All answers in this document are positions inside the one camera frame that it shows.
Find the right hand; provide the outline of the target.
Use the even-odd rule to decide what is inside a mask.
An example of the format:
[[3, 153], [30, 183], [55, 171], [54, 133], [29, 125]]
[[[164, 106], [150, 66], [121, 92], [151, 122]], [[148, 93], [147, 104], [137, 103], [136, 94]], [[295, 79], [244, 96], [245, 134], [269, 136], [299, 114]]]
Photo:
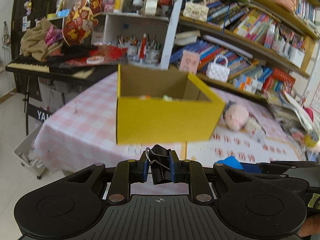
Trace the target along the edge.
[[318, 235], [320, 233], [320, 216], [315, 215], [307, 218], [299, 232], [299, 237]]

